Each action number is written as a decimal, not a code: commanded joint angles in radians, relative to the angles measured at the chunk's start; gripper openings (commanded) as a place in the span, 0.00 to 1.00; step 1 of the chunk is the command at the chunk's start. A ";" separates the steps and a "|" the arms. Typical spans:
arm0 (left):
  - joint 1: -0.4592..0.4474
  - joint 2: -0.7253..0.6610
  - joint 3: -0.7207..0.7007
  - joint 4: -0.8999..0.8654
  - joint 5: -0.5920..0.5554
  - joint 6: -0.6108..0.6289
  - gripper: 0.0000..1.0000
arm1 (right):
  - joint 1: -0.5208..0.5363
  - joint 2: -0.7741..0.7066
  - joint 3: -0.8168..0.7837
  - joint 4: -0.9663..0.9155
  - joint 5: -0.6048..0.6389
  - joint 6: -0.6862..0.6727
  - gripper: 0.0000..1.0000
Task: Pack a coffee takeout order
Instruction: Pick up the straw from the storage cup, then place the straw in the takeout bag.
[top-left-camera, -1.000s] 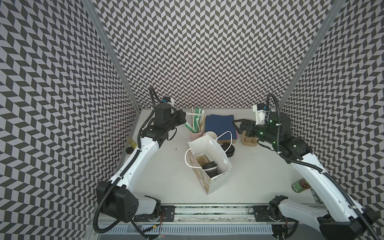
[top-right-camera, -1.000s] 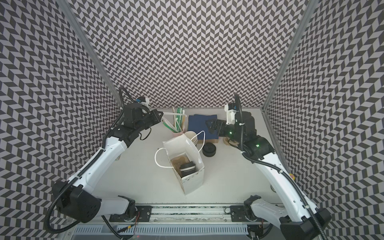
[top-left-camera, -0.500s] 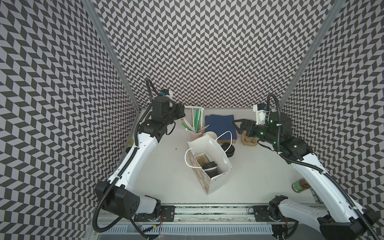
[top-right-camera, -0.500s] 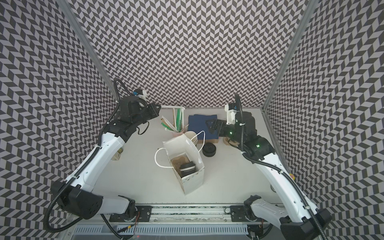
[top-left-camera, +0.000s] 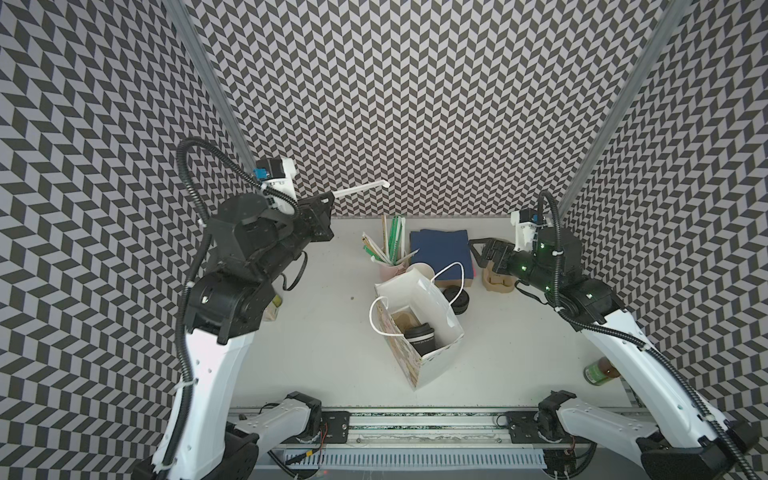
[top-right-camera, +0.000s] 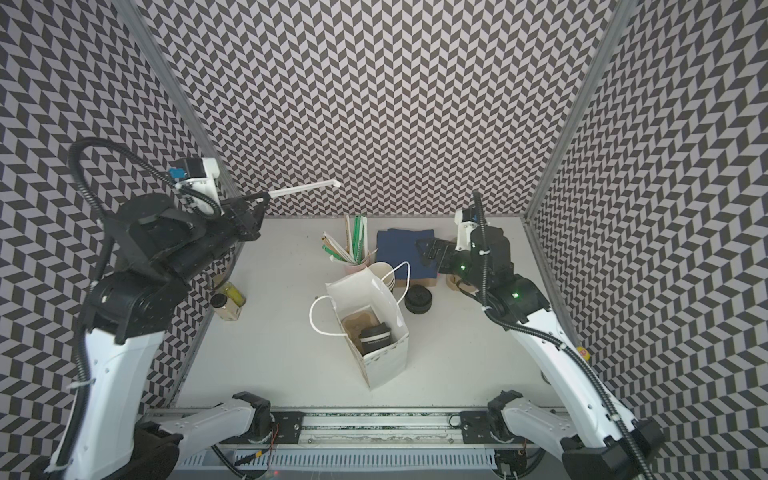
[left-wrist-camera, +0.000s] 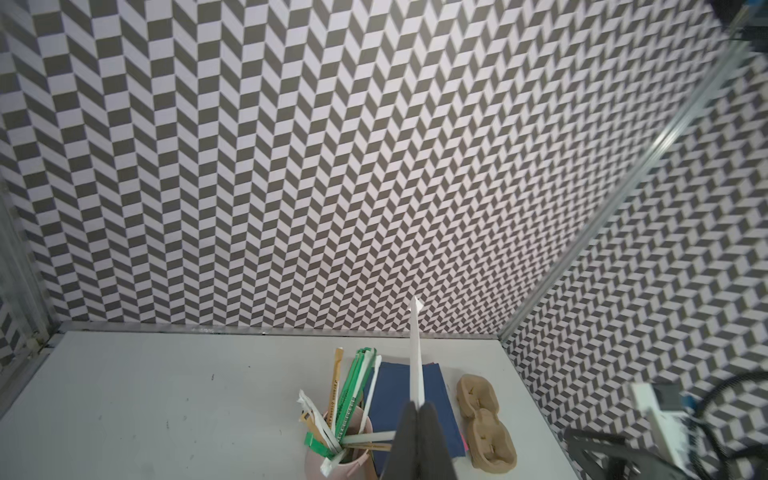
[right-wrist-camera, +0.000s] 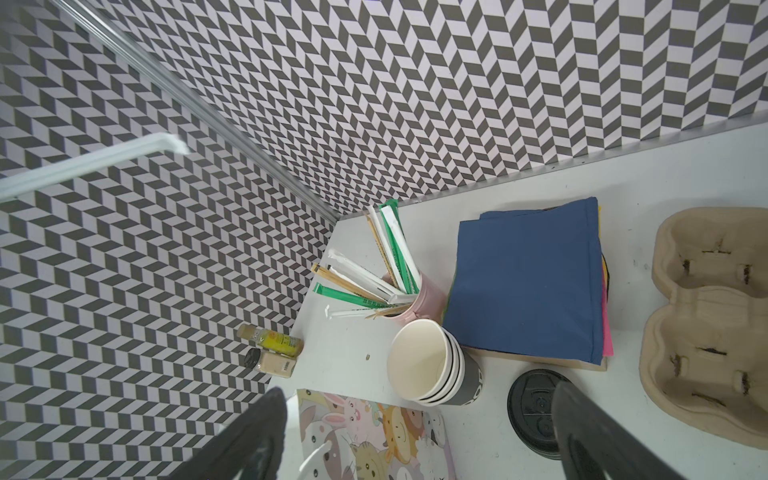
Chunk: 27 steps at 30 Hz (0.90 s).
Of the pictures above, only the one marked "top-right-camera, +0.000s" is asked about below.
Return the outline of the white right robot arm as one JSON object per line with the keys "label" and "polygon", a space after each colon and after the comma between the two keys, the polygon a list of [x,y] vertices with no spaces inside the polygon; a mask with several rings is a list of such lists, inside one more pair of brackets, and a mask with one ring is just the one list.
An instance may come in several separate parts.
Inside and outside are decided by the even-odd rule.
{"label": "white right robot arm", "polygon": [[561,417],[518,391],[503,391],[487,404],[492,438],[531,441],[540,454],[559,459],[572,479],[654,478],[650,462],[665,441],[660,425],[637,418],[609,391],[546,296],[516,272],[510,242],[488,223],[479,191],[473,191],[470,206],[457,211],[455,223],[453,242],[417,241],[422,263],[456,276],[459,291],[532,357],[568,413]]}

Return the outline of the white paper takeout bag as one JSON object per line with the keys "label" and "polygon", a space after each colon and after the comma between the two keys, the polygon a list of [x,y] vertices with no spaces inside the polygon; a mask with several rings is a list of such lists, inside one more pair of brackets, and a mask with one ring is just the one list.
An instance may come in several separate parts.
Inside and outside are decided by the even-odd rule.
{"label": "white paper takeout bag", "polygon": [[[326,294],[309,307],[311,328],[325,337],[346,341],[369,389],[375,390],[403,373],[410,331],[401,305],[410,290],[411,266],[403,261],[380,277],[366,268],[326,285]],[[319,328],[314,310],[328,300],[336,317],[334,331]]]}

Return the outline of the white straw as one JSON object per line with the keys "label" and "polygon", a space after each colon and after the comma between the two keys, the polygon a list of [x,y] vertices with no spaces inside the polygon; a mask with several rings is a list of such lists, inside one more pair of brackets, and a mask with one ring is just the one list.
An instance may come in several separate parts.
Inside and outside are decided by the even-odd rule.
{"label": "white straw", "polygon": [[322,188],[339,188],[342,186],[342,183],[338,180],[332,179],[332,180],[325,180],[325,181],[319,181],[319,182],[313,182],[303,185],[297,185],[292,187],[286,187],[281,188],[277,190],[271,190],[268,192],[269,196],[271,198],[279,198],[289,195],[294,195],[301,192],[311,191],[311,190],[317,190]]}

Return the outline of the black cup lid stack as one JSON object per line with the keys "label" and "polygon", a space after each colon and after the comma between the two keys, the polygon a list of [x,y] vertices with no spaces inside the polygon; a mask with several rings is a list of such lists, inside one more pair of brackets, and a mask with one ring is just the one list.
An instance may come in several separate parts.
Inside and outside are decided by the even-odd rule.
{"label": "black cup lid stack", "polygon": [[404,304],[406,309],[416,315],[427,313],[433,303],[433,295],[431,291],[422,285],[414,285],[410,287],[404,297]]}

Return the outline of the single paper coffee cup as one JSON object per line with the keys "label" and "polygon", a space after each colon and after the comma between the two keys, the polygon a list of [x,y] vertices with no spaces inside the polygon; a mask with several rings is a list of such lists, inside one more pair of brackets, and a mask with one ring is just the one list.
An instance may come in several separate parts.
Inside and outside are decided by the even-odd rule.
{"label": "single paper coffee cup", "polygon": [[363,329],[359,335],[362,355],[383,349],[392,343],[391,328],[386,323]]}

